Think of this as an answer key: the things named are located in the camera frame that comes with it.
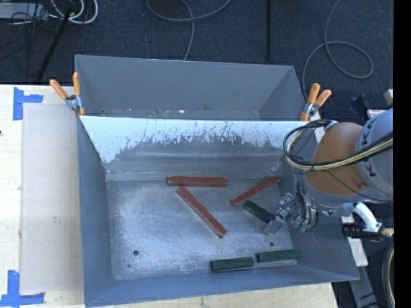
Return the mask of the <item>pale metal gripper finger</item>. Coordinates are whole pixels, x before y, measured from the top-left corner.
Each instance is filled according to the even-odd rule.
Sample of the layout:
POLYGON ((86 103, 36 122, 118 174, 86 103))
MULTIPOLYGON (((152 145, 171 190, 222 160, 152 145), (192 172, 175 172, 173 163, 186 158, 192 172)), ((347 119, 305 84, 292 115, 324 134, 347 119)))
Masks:
POLYGON ((278 201, 278 209, 276 211, 276 216, 280 218, 285 218, 290 213, 293 208, 295 201, 295 195, 287 192, 278 201))
POLYGON ((263 229, 263 232, 266 235, 274 235, 282 228, 283 225, 284 219, 281 216, 276 216, 267 223, 263 229))

